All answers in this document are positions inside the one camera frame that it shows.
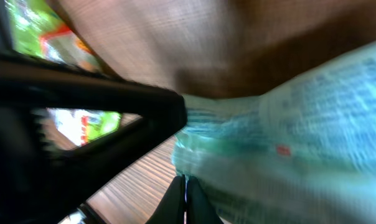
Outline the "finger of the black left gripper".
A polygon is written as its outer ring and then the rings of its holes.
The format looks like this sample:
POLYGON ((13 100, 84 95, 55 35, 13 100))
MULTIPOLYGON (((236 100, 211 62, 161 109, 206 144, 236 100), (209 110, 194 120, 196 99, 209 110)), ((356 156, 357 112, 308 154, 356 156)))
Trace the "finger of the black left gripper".
POLYGON ((182 129, 174 91, 0 49, 0 223, 57 223, 182 129))

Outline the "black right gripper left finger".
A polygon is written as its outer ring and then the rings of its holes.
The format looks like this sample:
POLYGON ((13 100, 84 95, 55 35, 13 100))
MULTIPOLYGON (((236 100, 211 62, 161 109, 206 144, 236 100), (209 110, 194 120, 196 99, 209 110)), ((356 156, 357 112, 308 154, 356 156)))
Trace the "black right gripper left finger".
POLYGON ((146 224, 183 224, 186 210, 186 178, 176 176, 146 224))

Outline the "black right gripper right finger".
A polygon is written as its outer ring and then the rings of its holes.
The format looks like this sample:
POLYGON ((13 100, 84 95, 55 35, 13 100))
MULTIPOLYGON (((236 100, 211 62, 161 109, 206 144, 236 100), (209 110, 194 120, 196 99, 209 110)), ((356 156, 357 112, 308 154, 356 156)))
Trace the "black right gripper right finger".
POLYGON ((223 224, 200 186, 198 179, 190 176, 186 187, 187 223, 223 224))

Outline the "green gummy candy bag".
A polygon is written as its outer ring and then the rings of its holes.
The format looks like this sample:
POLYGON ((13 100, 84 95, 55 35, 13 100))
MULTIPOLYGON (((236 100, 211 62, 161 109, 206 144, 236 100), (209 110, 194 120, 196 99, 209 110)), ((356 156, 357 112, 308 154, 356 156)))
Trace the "green gummy candy bag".
MULTIPOLYGON (((45 1, 6 0, 13 48, 60 71, 101 75, 94 53, 45 1)), ((121 115, 113 111, 46 108, 44 136, 71 150, 116 131, 121 115)))

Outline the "teal snack wrapper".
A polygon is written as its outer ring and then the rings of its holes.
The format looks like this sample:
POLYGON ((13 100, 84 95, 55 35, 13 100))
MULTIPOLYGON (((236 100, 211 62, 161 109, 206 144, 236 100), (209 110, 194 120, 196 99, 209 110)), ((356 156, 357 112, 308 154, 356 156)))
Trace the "teal snack wrapper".
POLYGON ((231 223, 376 223, 376 42, 260 96, 185 95, 172 162, 231 223))

